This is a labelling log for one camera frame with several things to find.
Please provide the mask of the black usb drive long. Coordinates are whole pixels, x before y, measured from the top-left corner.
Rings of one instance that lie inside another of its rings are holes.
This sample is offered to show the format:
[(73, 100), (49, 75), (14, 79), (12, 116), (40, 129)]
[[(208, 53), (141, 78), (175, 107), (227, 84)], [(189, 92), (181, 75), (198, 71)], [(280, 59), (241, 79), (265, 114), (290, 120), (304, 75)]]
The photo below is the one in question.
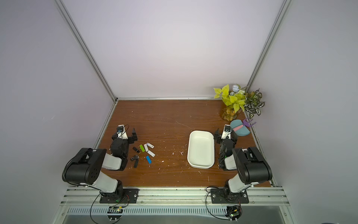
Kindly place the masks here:
[(139, 164), (139, 159), (135, 160), (135, 163), (134, 163), (134, 168), (137, 168), (138, 167), (138, 164)]

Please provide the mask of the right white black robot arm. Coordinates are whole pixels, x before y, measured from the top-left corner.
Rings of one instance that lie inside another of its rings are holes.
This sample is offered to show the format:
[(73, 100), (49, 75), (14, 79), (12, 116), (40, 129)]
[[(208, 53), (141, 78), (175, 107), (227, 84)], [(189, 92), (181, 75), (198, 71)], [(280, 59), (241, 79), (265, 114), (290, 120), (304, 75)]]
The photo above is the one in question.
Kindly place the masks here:
[(223, 133), (216, 130), (215, 143), (220, 145), (219, 168), (236, 170), (237, 174), (225, 182), (224, 196), (239, 196), (250, 187), (272, 179), (272, 170), (257, 147), (236, 148), (237, 136), (225, 126)]

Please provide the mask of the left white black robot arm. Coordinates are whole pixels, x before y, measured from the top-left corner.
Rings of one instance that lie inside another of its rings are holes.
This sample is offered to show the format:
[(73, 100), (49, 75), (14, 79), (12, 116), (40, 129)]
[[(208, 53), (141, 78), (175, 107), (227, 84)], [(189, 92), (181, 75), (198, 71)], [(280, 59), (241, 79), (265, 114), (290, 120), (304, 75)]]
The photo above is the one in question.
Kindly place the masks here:
[(121, 181), (109, 177), (101, 169), (123, 171), (128, 163), (129, 145), (138, 140), (135, 129), (127, 134), (129, 125), (119, 125), (112, 136), (110, 153), (106, 149), (81, 148), (65, 165), (62, 180), (75, 186), (89, 186), (99, 190), (106, 201), (128, 198)]

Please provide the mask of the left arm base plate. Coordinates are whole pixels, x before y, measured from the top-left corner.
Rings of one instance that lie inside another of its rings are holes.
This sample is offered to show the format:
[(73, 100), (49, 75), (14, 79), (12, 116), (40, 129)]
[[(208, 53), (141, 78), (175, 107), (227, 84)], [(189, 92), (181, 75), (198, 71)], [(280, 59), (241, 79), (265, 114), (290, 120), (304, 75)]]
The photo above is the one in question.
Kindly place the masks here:
[(137, 202), (137, 198), (139, 196), (139, 189), (135, 188), (125, 188), (125, 189), (117, 189), (113, 193), (100, 193), (101, 198), (99, 203), (124, 203), (124, 204), (135, 204)]

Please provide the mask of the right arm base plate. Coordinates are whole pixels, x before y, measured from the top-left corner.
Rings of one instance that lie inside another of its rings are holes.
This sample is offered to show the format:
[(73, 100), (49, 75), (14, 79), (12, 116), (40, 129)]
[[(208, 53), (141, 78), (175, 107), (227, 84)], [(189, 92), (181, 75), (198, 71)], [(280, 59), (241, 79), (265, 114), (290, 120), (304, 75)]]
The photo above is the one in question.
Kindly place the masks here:
[(210, 198), (213, 204), (248, 204), (249, 196), (246, 190), (239, 193), (232, 193), (229, 190), (220, 188), (210, 189)]

